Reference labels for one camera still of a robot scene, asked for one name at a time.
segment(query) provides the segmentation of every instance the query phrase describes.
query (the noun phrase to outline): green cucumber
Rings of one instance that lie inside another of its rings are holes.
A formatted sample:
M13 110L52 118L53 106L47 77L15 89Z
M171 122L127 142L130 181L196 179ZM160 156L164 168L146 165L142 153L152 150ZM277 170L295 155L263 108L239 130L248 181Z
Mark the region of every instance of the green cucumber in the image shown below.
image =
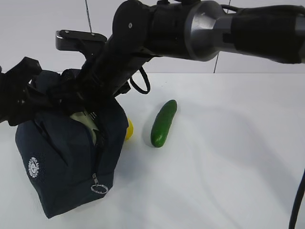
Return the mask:
M165 144L176 112L177 102L175 100L170 100L158 113L152 126L151 133L151 142L154 147L160 148Z

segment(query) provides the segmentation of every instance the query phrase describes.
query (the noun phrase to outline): lemon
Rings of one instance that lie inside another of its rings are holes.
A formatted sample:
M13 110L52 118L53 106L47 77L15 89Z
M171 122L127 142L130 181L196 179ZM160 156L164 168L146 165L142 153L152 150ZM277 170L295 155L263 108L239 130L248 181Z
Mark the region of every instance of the lemon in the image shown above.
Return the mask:
M125 141L127 141L129 138L132 137L133 135L133 125L130 119L128 119L128 128L127 128L127 132L126 132L126 137L125 137Z

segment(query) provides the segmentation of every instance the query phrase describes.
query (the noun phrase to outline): zipper pull ring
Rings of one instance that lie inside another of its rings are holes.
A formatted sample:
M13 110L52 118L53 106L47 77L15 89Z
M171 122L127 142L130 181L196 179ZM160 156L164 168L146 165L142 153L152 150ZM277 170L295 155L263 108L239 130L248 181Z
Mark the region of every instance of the zipper pull ring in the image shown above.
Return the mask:
M105 185L100 185L99 180L97 179L96 173L94 173L94 174L92 175L92 178L93 178L93 181L94 181L94 183L95 183L95 185L92 185L92 186L91 186L92 192L95 192L95 193L101 194L101 195L102 195L102 194L107 194L107 193L109 192L109 189L108 189L107 186L105 186ZM98 187L102 187L103 189L105 189L105 191L104 191L104 192L98 191L98 190L97 190Z

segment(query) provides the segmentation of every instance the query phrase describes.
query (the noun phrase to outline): black clamp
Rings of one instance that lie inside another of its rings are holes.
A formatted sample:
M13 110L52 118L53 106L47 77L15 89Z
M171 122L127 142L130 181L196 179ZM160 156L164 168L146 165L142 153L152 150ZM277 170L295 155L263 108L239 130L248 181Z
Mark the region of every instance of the black clamp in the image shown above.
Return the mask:
M56 48L60 51L81 52L86 60L102 49L107 38L99 33L61 30L56 32Z

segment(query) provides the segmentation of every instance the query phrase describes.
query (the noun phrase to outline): navy pouch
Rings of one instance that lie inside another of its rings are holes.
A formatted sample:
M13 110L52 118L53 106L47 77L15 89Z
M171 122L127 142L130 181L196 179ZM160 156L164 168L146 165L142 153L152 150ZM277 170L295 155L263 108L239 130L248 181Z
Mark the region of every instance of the navy pouch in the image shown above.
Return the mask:
M37 89L45 92L59 78L57 73L43 71ZM60 111L39 112L34 120L18 126L16 144L48 218L101 199L112 188L128 121L111 98L97 112L97 122L97 145L84 124Z

